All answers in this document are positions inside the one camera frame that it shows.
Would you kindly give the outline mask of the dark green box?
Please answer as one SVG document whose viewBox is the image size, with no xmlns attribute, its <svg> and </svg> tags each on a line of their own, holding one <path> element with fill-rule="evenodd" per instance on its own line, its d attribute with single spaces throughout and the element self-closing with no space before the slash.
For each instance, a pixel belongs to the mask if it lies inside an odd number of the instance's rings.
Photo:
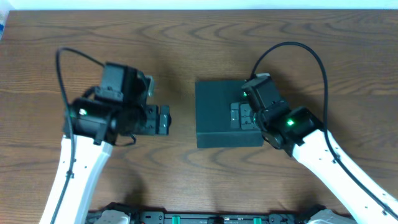
<svg viewBox="0 0 398 224">
<path fill-rule="evenodd" d="M 258 147 L 260 130 L 241 87 L 244 80 L 197 81 L 195 115 L 198 148 Z"/>
</svg>

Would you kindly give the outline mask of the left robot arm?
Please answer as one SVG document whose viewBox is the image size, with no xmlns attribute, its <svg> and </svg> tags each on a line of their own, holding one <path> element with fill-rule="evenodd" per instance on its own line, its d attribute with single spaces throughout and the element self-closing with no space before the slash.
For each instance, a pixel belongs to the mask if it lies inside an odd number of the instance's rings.
<svg viewBox="0 0 398 224">
<path fill-rule="evenodd" d="M 65 110 L 60 161 L 41 223 L 84 223 L 96 184 L 118 136 L 169 134 L 170 108 L 146 103 L 155 81 L 142 71 L 104 65 L 93 86 Z"/>
</svg>

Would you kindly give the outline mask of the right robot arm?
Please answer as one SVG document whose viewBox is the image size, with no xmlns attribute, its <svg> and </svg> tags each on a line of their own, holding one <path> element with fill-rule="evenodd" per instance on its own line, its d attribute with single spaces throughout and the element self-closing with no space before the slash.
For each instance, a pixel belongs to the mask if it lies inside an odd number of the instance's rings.
<svg viewBox="0 0 398 224">
<path fill-rule="evenodd" d="M 317 176 L 357 223 L 397 223 L 397 199 L 345 153 L 326 122 L 303 106 L 290 109 L 267 73 L 243 80 L 240 88 L 250 127 Z"/>
</svg>

